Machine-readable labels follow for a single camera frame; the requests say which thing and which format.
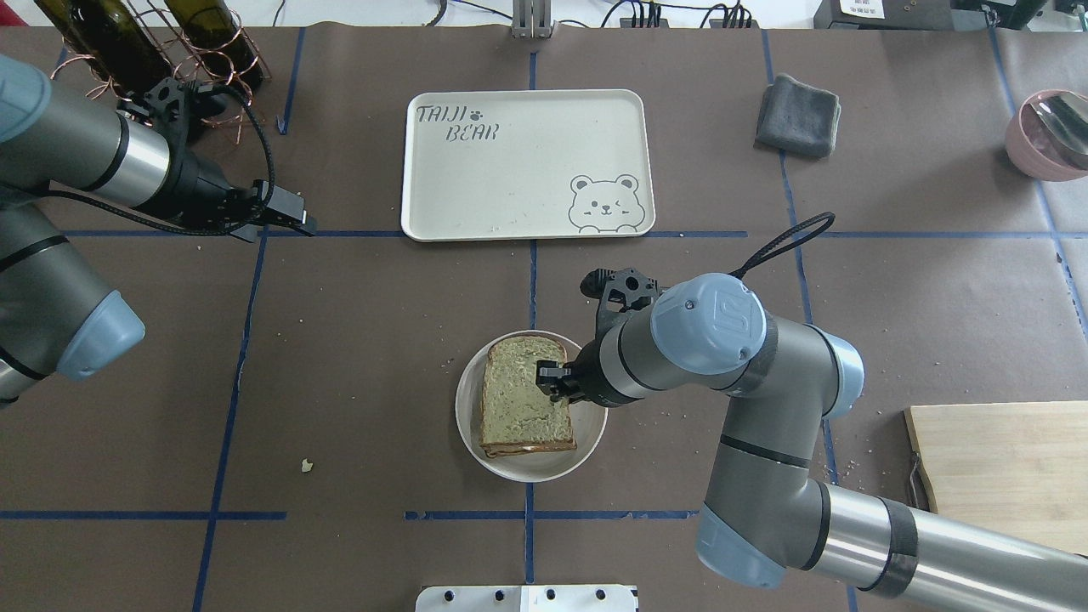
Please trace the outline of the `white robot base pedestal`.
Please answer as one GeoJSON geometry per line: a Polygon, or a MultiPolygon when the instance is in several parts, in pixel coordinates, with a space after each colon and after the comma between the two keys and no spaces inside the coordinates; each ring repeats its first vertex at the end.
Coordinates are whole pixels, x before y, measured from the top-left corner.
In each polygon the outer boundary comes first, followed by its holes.
{"type": "Polygon", "coordinates": [[[636,587],[621,584],[432,586],[416,611],[638,611],[636,587]]]}

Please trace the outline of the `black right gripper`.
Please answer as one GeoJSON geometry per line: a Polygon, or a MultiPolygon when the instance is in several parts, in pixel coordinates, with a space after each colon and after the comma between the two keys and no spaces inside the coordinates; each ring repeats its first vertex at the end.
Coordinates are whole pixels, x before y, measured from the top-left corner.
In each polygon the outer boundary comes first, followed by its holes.
{"type": "Polygon", "coordinates": [[[536,362],[536,381],[544,384],[551,402],[568,400],[571,404],[588,400],[605,407],[630,404],[636,396],[611,382],[604,365],[621,364],[619,348],[606,348],[605,336],[619,331],[636,311],[646,309],[660,297],[658,282],[642,276],[634,268],[594,269],[580,283],[583,296],[598,301],[594,340],[582,348],[570,363],[536,362]]]}

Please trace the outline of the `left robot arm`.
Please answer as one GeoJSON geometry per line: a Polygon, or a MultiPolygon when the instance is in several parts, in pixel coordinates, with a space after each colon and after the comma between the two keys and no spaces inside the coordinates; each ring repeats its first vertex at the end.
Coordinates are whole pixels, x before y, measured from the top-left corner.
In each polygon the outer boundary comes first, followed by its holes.
{"type": "Polygon", "coordinates": [[[71,243],[50,201],[73,201],[148,231],[255,241],[277,227],[316,235],[302,195],[284,189],[260,121],[222,82],[166,77],[106,107],[38,66],[3,57],[1,397],[51,376],[89,379],[146,336],[116,284],[71,243]],[[230,181],[194,150],[191,128],[233,98],[252,124],[264,178],[230,181]]]}

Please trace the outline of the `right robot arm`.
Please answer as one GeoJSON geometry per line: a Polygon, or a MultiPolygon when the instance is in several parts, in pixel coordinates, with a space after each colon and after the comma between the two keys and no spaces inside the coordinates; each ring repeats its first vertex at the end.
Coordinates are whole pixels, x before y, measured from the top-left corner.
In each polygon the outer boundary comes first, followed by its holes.
{"type": "Polygon", "coordinates": [[[574,360],[541,360],[544,394],[606,408],[702,385],[729,397],[696,551],[731,582],[776,588],[813,572],[882,599],[941,611],[1084,611],[1085,558],[863,495],[811,476],[820,423],[863,390],[843,338],[767,313],[737,276],[662,289],[598,269],[596,333],[574,360]]]}

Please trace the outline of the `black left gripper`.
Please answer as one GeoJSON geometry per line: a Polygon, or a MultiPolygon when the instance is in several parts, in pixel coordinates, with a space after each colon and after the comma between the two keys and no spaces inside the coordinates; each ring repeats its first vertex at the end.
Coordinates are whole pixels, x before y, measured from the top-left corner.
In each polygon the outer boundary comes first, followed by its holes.
{"type": "Polygon", "coordinates": [[[316,220],[304,208],[302,197],[277,186],[275,159],[264,128],[240,90],[221,82],[166,77],[129,109],[147,117],[168,147],[166,179],[148,201],[132,206],[135,212],[190,235],[232,235],[249,241],[260,227],[316,235],[316,220]],[[255,179],[249,186],[233,185],[220,166],[190,148],[195,128],[207,117],[228,109],[230,102],[240,106],[263,152],[267,178],[255,179]]]}

